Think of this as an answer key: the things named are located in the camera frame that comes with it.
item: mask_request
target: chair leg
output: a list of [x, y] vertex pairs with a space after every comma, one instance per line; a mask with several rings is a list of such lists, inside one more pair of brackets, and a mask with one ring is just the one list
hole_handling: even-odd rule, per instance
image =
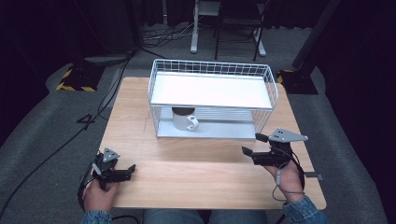
[[258, 41], [255, 41], [256, 50], [255, 50], [255, 52], [254, 52], [253, 62], [256, 62], [257, 53], [259, 52], [260, 42], [261, 42], [261, 41], [262, 41], [262, 28], [260, 29]]
[[219, 41], [220, 41], [220, 27], [216, 28], [216, 50], [215, 50], [215, 60], [218, 59], [219, 52]]

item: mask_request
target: gray carpet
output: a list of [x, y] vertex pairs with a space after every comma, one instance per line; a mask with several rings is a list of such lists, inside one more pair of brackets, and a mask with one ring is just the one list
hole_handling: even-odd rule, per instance
[[[309, 33], [309, 29], [265, 30], [262, 41], [267, 56], [259, 57], [256, 63], [269, 64], [273, 73], [291, 68], [291, 62]], [[213, 30], [203, 29], [196, 54], [190, 54], [189, 35], [149, 50], [168, 59], [214, 61], [215, 39], [212, 34]], [[233, 46], [220, 50], [218, 62], [253, 63], [253, 48], [246, 47], [246, 55], [228, 54], [227, 50], [233, 51]], [[139, 50], [124, 75], [148, 77], [152, 61], [156, 58]], [[56, 91], [68, 65], [49, 77], [47, 86], [50, 94], [21, 121], [0, 148], [1, 206], [40, 162], [83, 127], [83, 124], [76, 123], [78, 119], [96, 114], [120, 70], [120, 64], [107, 67], [97, 92]], [[332, 112], [319, 70], [313, 72], [312, 78], [319, 95], [288, 97], [302, 134], [309, 136], [306, 146], [314, 167], [324, 177], [320, 185], [328, 205], [323, 212], [331, 223], [387, 223], [375, 183], [354, 153]], [[111, 113], [111, 102], [109, 105], [103, 117], [108, 118]], [[83, 216], [77, 201], [79, 179], [99, 149], [105, 128], [106, 119], [98, 118], [87, 131], [83, 131], [39, 168], [14, 195], [1, 223], [79, 223]], [[142, 210], [114, 209], [113, 214], [141, 217]], [[268, 211], [270, 223], [275, 223], [281, 214], [280, 210]], [[134, 222], [123, 219], [114, 223]]]

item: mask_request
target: black device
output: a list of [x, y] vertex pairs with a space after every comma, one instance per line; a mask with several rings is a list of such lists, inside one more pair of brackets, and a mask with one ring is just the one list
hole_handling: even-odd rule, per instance
[[135, 170], [136, 165], [132, 165], [128, 170], [116, 170], [116, 164], [120, 154], [105, 148], [104, 153], [99, 152], [92, 163], [90, 163], [85, 175], [81, 178], [81, 182], [78, 189], [78, 203], [81, 209], [85, 212], [84, 201], [82, 200], [83, 192], [87, 186], [86, 179], [90, 170], [92, 171], [92, 177], [99, 180], [99, 185], [102, 190], [106, 190], [107, 183], [123, 182], [131, 180], [132, 173]]
[[256, 139], [265, 143], [269, 142], [271, 150], [253, 152], [247, 147], [242, 147], [243, 153], [251, 157], [255, 165], [275, 166], [282, 169], [290, 160], [294, 160], [290, 142], [306, 141], [308, 137], [278, 128], [269, 136], [256, 133]]

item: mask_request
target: white shelf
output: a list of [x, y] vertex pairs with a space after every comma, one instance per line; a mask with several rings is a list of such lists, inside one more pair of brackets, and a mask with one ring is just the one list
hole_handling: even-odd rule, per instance
[[171, 107], [164, 106], [161, 111], [157, 136], [181, 138], [256, 138], [254, 122], [249, 110], [197, 107], [195, 117], [199, 120], [199, 128], [195, 131], [181, 131], [175, 128], [173, 124]]
[[262, 77], [158, 72], [151, 105], [272, 109]]

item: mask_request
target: white mug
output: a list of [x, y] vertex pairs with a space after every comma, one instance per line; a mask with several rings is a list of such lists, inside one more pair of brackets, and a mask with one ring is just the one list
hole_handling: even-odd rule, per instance
[[199, 127], [198, 119], [194, 116], [193, 107], [172, 107], [173, 122], [181, 131], [195, 131]]

